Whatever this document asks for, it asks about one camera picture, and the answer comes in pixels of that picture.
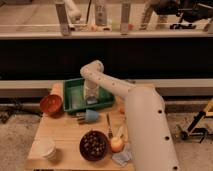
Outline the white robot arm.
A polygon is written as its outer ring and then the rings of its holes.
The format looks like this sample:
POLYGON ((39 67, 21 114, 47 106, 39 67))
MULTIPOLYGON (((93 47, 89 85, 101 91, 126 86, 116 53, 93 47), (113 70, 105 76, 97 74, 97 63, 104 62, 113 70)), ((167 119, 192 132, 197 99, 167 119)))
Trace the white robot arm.
POLYGON ((100 86, 125 102, 135 171, 181 171, 165 115, 163 98, 152 86, 135 85, 103 73, 101 61, 80 69, 86 86, 100 86))

